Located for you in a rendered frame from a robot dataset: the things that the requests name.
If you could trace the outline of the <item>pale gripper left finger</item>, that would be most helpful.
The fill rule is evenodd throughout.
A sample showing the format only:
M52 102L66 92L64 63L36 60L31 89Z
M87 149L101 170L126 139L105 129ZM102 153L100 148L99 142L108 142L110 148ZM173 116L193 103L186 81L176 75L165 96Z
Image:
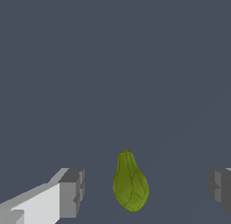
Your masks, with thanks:
M56 224L76 218L85 193L85 170L61 168L47 183L0 204L0 224Z

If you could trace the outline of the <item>green pear-shaped fruit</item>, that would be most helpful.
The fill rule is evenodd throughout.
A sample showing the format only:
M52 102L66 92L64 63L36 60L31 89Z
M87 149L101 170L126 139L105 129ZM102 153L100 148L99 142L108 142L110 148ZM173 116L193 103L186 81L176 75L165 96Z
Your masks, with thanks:
M118 154L113 192L120 205L129 211L138 211L147 202L149 184L130 150L123 149Z

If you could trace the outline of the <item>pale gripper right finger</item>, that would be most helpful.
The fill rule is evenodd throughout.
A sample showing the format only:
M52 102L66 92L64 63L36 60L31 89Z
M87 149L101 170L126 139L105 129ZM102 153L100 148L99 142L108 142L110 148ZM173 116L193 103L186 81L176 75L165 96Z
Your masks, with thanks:
M231 168L207 170L209 195L231 214Z

